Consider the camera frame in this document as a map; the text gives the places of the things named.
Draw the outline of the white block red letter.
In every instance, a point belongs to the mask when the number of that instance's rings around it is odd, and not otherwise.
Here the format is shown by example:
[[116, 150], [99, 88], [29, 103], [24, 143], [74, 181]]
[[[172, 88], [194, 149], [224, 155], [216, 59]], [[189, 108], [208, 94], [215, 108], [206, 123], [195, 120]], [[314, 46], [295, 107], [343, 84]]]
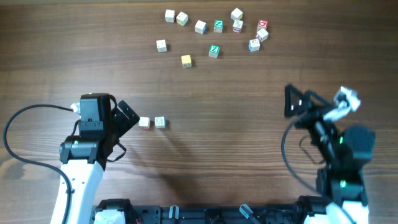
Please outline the white block red letter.
[[138, 125], [141, 129], [150, 129], [150, 118], [141, 116]]

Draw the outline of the white block faint drawing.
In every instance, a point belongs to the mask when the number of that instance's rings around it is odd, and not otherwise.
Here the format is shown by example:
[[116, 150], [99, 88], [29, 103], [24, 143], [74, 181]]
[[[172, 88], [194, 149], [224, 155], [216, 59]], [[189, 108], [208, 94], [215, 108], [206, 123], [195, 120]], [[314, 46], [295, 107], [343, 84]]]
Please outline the white block faint drawing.
[[165, 128], [167, 125], [167, 121], [165, 116], [158, 116], [154, 118], [155, 127], [158, 129]]

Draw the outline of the white block red drawing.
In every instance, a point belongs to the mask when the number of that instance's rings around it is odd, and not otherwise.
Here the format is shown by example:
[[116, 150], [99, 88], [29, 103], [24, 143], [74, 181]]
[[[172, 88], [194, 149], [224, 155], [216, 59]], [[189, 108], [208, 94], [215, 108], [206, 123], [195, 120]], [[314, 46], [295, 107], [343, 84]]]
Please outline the white block red drawing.
[[233, 32], [235, 33], [241, 33], [243, 28], [243, 21], [241, 20], [235, 20], [233, 23]]

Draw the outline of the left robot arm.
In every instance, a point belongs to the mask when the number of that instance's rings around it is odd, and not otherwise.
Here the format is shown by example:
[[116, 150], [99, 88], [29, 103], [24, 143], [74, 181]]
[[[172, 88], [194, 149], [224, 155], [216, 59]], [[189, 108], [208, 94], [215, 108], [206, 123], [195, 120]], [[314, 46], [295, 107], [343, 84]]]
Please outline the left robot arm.
[[96, 191], [114, 146], [139, 122], [125, 101], [108, 93], [82, 95], [72, 107], [80, 115], [60, 145], [60, 185], [52, 223], [89, 223]]

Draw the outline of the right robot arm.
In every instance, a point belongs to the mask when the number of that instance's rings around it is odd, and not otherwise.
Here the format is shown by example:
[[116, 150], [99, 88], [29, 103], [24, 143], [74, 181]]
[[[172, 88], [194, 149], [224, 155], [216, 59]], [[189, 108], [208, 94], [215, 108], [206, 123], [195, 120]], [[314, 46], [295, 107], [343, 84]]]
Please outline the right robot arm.
[[[281, 153], [293, 177], [317, 196], [301, 196], [297, 202], [297, 223], [368, 223], [369, 202], [363, 177], [363, 167], [373, 158], [376, 134], [365, 126], [350, 126], [339, 131], [335, 122], [361, 104], [357, 93], [341, 86], [327, 101], [308, 90], [304, 93], [293, 85], [285, 86], [284, 116], [296, 119], [284, 131]], [[316, 186], [299, 177], [289, 164], [285, 142], [292, 128], [306, 129], [311, 144], [323, 160], [318, 169]]]

